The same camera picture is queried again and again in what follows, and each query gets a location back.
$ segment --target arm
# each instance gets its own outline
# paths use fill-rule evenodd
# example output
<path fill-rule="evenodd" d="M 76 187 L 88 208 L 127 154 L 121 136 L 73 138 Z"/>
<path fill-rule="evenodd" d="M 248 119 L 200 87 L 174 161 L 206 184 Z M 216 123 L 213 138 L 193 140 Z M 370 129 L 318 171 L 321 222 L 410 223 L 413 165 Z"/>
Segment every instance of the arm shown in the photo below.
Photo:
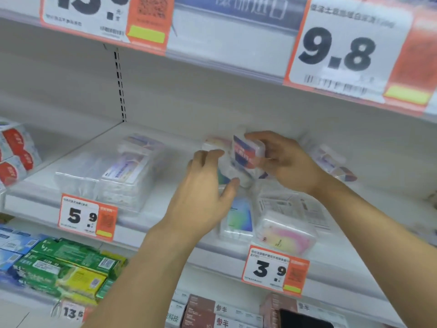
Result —
<path fill-rule="evenodd" d="M 194 154 L 166 215 L 149 230 L 138 254 L 83 328 L 164 327 L 185 262 L 197 242 L 228 213 L 239 187 L 234 179 L 219 196 L 217 164 L 222 154 Z"/>
<path fill-rule="evenodd" d="M 274 132 L 246 137 L 266 144 L 261 168 L 328 209 L 409 328 L 437 327 L 436 248 L 323 171 L 294 140 Z"/>

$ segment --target blue sign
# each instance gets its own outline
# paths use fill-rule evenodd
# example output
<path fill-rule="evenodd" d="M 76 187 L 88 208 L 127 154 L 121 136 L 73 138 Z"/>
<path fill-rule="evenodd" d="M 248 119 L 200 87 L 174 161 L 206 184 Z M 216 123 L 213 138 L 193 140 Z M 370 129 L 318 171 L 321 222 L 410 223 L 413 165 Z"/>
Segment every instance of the blue sign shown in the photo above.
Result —
<path fill-rule="evenodd" d="M 298 31 L 307 0 L 175 0 L 175 4 Z"/>

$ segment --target person's right hand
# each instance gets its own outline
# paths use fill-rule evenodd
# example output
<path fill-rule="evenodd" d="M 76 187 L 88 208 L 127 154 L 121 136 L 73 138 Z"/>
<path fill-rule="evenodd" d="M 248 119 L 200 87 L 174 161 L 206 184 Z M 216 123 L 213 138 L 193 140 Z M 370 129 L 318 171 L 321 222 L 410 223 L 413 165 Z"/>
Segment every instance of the person's right hand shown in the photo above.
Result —
<path fill-rule="evenodd" d="M 272 131 L 246 133 L 245 137 L 265 144 L 266 157 L 256 158 L 254 164 L 289 189 L 314 195 L 333 179 L 293 139 Z"/>

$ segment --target hand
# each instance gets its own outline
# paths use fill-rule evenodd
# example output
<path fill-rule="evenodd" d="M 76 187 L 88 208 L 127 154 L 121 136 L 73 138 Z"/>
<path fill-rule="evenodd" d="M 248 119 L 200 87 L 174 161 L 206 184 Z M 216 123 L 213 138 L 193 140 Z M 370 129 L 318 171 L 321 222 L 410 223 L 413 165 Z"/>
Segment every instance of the hand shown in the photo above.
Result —
<path fill-rule="evenodd" d="M 249 140 L 261 140 L 266 146 L 266 157 L 255 159 L 255 165 L 285 187 L 315 195 L 326 181 L 334 179 L 322 170 L 299 144 L 272 131 L 246 133 Z"/>
<path fill-rule="evenodd" d="M 239 179 L 234 178 L 219 195 L 217 165 L 223 154 L 220 149 L 194 153 L 161 221 L 193 245 L 228 214 L 237 194 Z"/>

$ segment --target smartphone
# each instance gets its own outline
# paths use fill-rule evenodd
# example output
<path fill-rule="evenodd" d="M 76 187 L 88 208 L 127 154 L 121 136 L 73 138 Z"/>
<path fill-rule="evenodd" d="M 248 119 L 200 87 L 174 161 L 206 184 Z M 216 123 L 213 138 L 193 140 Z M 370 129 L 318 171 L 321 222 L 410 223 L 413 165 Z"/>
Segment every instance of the smartphone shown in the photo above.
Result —
<path fill-rule="evenodd" d="M 279 310 L 280 328 L 334 328 L 332 323 L 308 315 Z"/>

